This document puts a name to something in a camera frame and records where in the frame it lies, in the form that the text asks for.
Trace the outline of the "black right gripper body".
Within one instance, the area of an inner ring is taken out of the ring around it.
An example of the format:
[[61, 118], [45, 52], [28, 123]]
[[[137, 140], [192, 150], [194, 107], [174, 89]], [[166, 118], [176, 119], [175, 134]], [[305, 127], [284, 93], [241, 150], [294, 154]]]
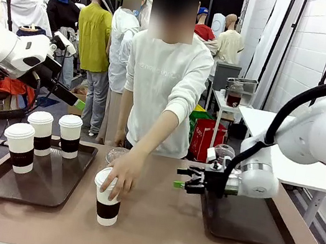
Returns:
[[225, 187], [227, 178], [224, 175], [223, 170], [214, 170], [206, 167], [203, 174], [203, 183], [206, 191], [216, 195], [216, 197], [222, 198], [225, 193]]

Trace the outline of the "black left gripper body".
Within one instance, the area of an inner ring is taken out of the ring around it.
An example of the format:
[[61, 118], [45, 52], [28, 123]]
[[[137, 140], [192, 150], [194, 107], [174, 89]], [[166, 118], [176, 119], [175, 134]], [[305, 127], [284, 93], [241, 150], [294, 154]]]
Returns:
[[47, 89], [50, 94], [55, 95], [57, 98], [70, 106], [76, 106], [78, 103], [78, 97], [54, 78], [49, 79]]

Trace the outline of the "person's right hand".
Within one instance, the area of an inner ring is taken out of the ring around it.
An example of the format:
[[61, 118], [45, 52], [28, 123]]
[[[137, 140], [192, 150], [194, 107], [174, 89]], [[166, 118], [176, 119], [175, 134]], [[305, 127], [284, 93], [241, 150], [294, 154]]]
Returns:
[[116, 147], [124, 147], [126, 142], [126, 132], [124, 129], [119, 129], [116, 131], [115, 138], [114, 138], [114, 145]]

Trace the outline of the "person's left hand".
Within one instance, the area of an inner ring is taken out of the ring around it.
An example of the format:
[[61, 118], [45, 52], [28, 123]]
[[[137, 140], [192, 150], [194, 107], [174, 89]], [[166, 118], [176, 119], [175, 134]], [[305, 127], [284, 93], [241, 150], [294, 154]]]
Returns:
[[116, 181], [109, 193], [109, 201], [113, 199], [120, 201], [133, 189], [141, 175], [147, 155], [144, 151], [134, 148], [112, 162], [112, 170], [100, 187], [100, 191], [104, 192]]

